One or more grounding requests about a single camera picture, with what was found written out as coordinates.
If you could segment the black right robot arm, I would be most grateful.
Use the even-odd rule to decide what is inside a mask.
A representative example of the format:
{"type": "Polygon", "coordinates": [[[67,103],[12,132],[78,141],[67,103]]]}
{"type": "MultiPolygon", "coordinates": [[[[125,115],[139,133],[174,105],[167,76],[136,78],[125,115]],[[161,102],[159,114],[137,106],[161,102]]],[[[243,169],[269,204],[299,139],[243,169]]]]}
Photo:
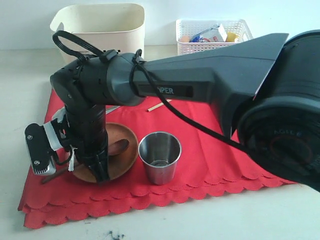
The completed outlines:
{"type": "Polygon", "coordinates": [[[221,133],[168,104],[189,125],[246,153],[267,172],[320,189],[320,32],[272,33],[229,47],[145,61],[103,51],[67,31],[53,42],[75,60],[50,77],[66,110],[69,145],[99,182],[108,180],[107,105],[148,96],[209,104],[221,133]]]}

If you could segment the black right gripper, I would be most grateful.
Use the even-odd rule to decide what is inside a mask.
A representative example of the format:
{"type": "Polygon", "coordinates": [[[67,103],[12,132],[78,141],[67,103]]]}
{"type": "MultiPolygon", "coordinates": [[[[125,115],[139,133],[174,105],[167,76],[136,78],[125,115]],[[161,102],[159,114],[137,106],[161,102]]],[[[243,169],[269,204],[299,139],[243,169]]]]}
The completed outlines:
{"type": "Polygon", "coordinates": [[[106,132],[106,106],[93,105],[79,108],[65,105],[65,116],[68,123],[66,133],[75,141],[75,157],[83,163],[99,183],[110,180],[108,134],[106,132]]]}

